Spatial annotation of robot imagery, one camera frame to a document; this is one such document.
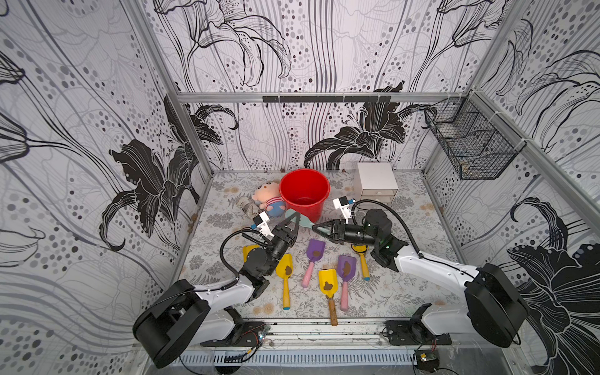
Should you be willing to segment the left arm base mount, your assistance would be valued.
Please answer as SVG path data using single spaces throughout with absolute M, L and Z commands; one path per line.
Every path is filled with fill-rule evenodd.
M 266 329 L 263 321 L 245 321 L 237 324 L 225 339 L 209 340 L 201 343 L 201 346 L 254 348 L 262 342 Z

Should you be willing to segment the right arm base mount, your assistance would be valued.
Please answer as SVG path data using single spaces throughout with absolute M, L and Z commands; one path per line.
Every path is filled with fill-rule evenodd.
M 387 320 L 381 334 L 390 345 L 451 345 L 449 334 L 433 335 L 421 323 L 410 320 Z

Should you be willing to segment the green cleaning brush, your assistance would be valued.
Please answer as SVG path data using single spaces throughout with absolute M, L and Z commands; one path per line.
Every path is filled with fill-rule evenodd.
M 293 209 L 288 209 L 285 213 L 285 217 L 291 218 L 292 222 L 298 222 L 298 226 L 303 227 L 303 228 L 308 228 L 308 229 L 312 229 L 314 222 L 312 222 L 308 217 L 306 217 L 305 215 L 301 214 L 300 212 L 296 212 Z

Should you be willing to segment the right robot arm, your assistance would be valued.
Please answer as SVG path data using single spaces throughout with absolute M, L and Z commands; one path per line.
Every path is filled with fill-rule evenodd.
M 380 266 L 427 279 L 459 296 L 458 305 L 423 305 L 414 313 L 413 321 L 430 334 L 477 333 L 501 348 L 520 344 L 519 329 L 531 309 L 500 267 L 474 267 L 420 251 L 394 236 L 382 209 L 369 210 L 363 223 L 336 219 L 312 229 L 330 242 L 367 245 Z

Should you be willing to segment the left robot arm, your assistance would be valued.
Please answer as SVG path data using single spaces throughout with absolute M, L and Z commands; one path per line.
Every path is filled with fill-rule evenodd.
M 256 244 L 239 270 L 231 264 L 229 281 L 193 285 L 185 279 L 172 284 L 133 325 L 134 338 L 156 368 L 178 359 L 190 345 L 242 343 L 248 324 L 235 309 L 262 295 L 268 277 L 279 266 L 298 238 L 303 215 L 292 212 L 274 228 L 241 229 L 227 236 L 242 236 Z

